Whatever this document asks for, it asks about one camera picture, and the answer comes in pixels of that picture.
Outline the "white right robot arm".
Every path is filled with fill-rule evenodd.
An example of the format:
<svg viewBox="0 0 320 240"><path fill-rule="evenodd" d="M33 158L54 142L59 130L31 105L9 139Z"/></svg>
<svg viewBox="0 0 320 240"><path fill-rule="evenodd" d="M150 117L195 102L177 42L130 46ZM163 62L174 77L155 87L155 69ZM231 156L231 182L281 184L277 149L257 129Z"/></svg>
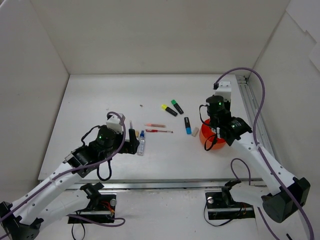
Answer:
<svg viewBox="0 0 320 240"><path fill-rule="evenodd" d="M284 222L305 205L311 187L309 181L297 178L264 147L255 145L251 127L242 118L231 115L222 96L212 95L205 102L207 126L228 146L242 153L267 186L262 190L239 180L230 181L222 188L222 202L227 206L243 202L260 207L274 222Z"/></svg>

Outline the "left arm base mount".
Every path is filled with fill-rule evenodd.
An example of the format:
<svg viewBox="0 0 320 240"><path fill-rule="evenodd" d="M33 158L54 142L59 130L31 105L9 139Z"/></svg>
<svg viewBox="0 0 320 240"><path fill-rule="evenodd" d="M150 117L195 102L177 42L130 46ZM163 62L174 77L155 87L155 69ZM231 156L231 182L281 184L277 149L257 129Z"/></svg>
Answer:
<svg viewBox="0 0 320 240"><path fill-rule="evenodd" d="M116 215L117 197L115 193L103 193L104 185L100 182L96 184L87 183L80 187L89 199L88 205L79 209L72 215L77 215L86 220L69 217L68 224L89 224L89 220L100 224L113 224Z"/></svg>

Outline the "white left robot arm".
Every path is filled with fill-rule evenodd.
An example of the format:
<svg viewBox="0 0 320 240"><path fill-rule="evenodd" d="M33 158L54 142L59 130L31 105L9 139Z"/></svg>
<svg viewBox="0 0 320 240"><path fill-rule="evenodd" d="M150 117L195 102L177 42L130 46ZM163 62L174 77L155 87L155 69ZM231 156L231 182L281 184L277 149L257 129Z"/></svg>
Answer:
<svg viewBox="0 0 320 240"><path fill-rule="evenodd" d="M116 154L137 152L139 141L134 129L129 139L123 129L116 131L106 125L98 126L95 140L72 151L59 167L43 182L20 199L0 204L0 224L12 240L33 240L41 230L72 213L94 211L99 206L103 184L87 183L70 198L61 194L103 161L110 163Z"/></svg>

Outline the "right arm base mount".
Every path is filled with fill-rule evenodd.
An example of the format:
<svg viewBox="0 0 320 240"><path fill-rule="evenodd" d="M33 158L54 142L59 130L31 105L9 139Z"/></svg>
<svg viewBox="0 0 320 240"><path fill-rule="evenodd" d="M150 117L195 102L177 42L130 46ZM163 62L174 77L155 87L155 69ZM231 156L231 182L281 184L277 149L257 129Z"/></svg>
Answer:
<svg viewBox="0 0 320 240"><path fill-rule="evenodd" d="M205 193L204 219L214 227L222 227L235 220L255 219L252 205L234 201L230 190L240 180L227 182L220 191L207 191Z"/></svg>

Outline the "red gel pen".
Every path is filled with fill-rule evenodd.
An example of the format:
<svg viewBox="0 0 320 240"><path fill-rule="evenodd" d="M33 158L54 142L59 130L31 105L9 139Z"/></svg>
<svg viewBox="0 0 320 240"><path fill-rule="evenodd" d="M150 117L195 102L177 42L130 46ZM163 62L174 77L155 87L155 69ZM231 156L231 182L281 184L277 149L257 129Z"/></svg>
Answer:
<svg viewBox="0 0 320 240"><path fill-rule="evenodd" d="M170 130L159 130L159 129L145 129L147 133L170 133L173 134L173 131Z"/></svg>

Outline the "pink clear pen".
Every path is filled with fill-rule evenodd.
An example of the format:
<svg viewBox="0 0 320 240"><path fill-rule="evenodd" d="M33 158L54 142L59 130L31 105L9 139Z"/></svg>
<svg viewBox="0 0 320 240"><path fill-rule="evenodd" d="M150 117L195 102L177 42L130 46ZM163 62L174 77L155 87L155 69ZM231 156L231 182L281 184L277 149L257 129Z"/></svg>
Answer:
<svg viewBox="0 0 320 240"><path fill-rule="evenodd" d="M155 128L166 128L166 125L157 124L157 123L145 123L144 126L146 126L146 127L155 127Z"/></svg>

